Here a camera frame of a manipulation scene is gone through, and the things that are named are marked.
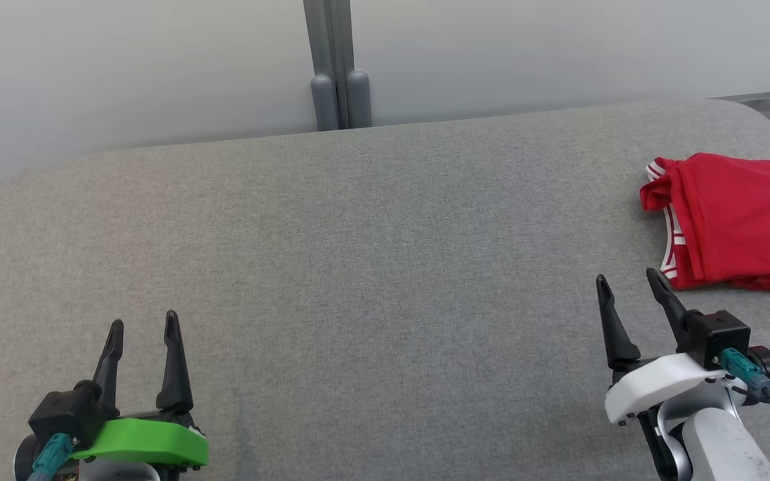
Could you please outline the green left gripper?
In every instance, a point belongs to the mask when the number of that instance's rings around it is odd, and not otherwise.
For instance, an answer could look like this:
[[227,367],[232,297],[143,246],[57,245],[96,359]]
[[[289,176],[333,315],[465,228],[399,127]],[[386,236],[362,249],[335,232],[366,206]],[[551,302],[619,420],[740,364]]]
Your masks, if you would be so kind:
[[[175,311],[167,311],[163,341],[167,355],[162,387],[156,407],[162,412],[189,412],[195,405],[190,389],[188,365],[180,320]],[[101,389],[98,405],[109,418],[118,418],[116,407],[118,362],[124,350],[124,323],[111,323],[103,351],[95,369],[94,381]],[[105,458],[116,462],[140,462],[165,466],[206,466],[210,462],[210,444],[193,428],[173,422],[118,418],[106,422],[94,444],[74,450],[74,460]]]

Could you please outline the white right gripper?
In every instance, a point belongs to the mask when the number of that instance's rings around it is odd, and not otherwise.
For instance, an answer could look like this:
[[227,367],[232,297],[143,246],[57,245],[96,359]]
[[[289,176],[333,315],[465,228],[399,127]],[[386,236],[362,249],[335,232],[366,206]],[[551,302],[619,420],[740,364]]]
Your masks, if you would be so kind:
[[[676,298],[669,280],[653,268],[646,277],[655,301],[663,308],[676,341],[676,352],[688,348],[682,322],[687,308]],[[612,424],[655,406],[661,420],[685,420],[702,409],[716,408],[733,414],[733,396],[724,383],[725,371],[707,371],[687,354],[669,354],[639,367],[640,350],[630,340],[616,310],[616,299],[607,278],[596,277],[602,335],[608,368],[632,371],[623,375],[605,394],[604,409]]]

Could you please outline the red basketball jersey white trim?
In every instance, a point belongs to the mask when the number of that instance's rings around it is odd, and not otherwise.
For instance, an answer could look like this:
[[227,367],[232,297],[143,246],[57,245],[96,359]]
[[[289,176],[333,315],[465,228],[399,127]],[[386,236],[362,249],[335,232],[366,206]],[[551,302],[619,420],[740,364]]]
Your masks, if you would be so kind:
[[699,152],[646,171],[642,209],[673,206],[697,280],[770,276],[770,160]]

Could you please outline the grey metal partition post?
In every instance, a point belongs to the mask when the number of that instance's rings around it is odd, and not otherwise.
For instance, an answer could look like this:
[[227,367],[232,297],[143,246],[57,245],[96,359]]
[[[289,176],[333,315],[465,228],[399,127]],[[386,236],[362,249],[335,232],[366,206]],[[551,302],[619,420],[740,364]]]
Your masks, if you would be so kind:
[[302,0],[320,132],[372,127],[370,77],[356,68],[350,0]]

